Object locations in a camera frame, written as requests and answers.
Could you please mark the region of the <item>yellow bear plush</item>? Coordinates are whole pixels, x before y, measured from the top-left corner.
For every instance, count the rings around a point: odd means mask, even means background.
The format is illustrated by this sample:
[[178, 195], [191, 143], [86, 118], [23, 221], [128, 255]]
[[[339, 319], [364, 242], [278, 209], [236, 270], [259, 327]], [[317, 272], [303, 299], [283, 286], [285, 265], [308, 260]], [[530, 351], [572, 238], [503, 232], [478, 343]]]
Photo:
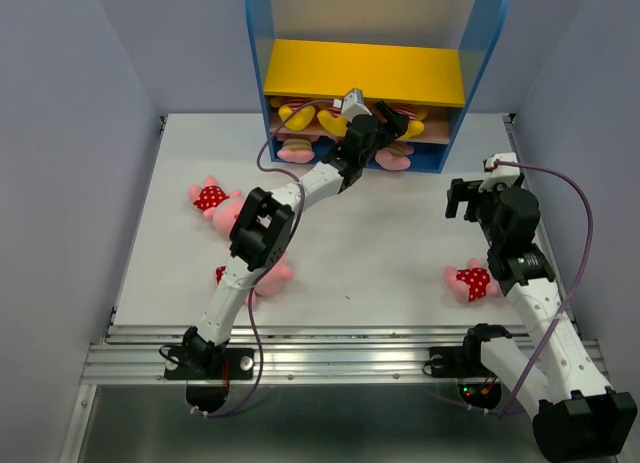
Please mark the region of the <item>yellow bear plush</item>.
[[394, 103], [392, 109], [408, 117], [409, 123], [406, 132], [400, 137], [401, 140], [409, 140], [424, 131], [424, 120], [428, 115], [428, 108], [424, 105], [409, 103]]
[[337, 137], [344, 137], [347, 132], [348, 119], [336, 107], [327, 107], [317, 113], [320, 125], [329, 133]]
[[316, 115], [312, 99], [297, 96], [274, 96], [270, 105], [277, 111], [285, 127], [292, 131], [302, 131], [313, 121]]

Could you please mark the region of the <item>pink frog plush striped shirt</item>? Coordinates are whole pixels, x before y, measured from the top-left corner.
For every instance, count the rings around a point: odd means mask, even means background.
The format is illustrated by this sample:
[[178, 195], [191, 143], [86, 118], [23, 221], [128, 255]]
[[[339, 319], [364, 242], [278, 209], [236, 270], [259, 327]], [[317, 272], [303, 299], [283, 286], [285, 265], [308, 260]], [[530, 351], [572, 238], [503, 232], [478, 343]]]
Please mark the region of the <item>pink frog plush striped shirt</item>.
[[279, 135], [278, 140], [281, 142], [281, 147], [277, 151], [277, 156], [289, 163], [309, 163], [315, 157], [313, 145], [318, 139], [317, 135]]

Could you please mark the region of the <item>pink pig plush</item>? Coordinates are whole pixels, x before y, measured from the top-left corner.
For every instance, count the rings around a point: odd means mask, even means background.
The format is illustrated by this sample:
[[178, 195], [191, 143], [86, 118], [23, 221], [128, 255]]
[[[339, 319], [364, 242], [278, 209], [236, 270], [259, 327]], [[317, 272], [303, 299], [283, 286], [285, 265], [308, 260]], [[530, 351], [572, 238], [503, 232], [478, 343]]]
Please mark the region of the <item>pink pig plush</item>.
[[215, 307], [223, 307], [228, 301], [244, 296], [244, 302], [255, 306], [260, 297], [271, 297], [281, 292], [295, 278], [295, 270], [287, 263], [284, 254], [269, 270], [258, 268], [250, 271], [239, 257], [231, 265], [220, 266], [215, 272], [216, 289], [212, 298]]
[[499, 284], [489, 271], [486, 259], [471, 258], [465, 267], [446, 266], [446, 286], [460, 303], [473, 303], [484, 298], [502, 298]]

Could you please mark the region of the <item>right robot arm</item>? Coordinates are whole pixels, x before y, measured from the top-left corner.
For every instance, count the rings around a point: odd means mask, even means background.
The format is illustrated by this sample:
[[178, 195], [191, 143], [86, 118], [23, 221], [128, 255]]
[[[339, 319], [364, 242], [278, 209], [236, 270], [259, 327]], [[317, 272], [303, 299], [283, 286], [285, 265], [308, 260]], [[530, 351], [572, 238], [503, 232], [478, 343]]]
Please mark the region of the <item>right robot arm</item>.
[[488, 272], [535, 345], [525, 356], [507, 332], [477, 325], [460, 349], [463, 367], [486, 369], [532, 421], [538, 449], [550, 462], [616, 456], [638, 414], [628, 392], [600, 372], [562, 307], [555, 273], [534, 242], [539, 202], [516, 179], [494, 185], [454, 179], [445, 215], [466, 203], [464, 218], [480, 225], [489, 245]]

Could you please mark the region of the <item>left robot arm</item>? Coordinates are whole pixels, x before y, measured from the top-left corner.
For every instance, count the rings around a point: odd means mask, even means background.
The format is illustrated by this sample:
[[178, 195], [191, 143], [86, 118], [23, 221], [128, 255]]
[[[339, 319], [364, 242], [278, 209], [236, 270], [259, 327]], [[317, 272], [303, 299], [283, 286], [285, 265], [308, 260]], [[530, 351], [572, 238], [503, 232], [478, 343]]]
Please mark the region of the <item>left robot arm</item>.
[[224, 367], [224, 351], [238, 312], [284, 256], [303, 212], [350, 188], [376, 152], [408, 129], [409, 118], [383, 101], [368, 109], [363, 103], [343, 100], [341, 109], [347, 118], [346, 134], [319, 163], [283, 187], [272, 191], [256, 187], [249, 192], [231, 228], [226, 271], [202, 318], [185, 331], [177, 357], [169, 359], [175, 365], [202, 377]]

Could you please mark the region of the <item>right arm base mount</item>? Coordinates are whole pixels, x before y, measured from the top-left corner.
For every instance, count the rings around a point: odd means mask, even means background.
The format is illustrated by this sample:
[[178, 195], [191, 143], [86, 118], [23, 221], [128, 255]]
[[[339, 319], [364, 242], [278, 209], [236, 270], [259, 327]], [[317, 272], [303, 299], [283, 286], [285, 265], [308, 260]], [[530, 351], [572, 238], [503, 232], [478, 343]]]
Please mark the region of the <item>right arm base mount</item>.
[[479, 361], [464, 354], [459, 347], [431, 347], [423, 373], [435, 379], [453, 379], [462, 403], [472, 408], [496, 410], [502, 399], [502, 387], [497, 376]]

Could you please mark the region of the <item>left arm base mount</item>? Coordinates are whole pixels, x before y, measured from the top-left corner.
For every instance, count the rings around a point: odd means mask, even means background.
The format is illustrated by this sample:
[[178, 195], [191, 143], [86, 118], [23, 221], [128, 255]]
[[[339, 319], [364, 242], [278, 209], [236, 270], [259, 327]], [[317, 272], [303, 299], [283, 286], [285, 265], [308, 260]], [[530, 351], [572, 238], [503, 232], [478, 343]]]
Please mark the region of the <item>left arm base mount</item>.
[[190, 412], [204, 418], [235, 413], [240, 404], [227, 405], [231, 384], [251, 382], [254, 377], [255, 351], [252, 348], [224, 350], [221, 356], [215, 356], [212, 362], [204, 365], [192, 362], [181, 345], [163, 345], [158, 353], [165, 363], [163, 379], [184, 383]]

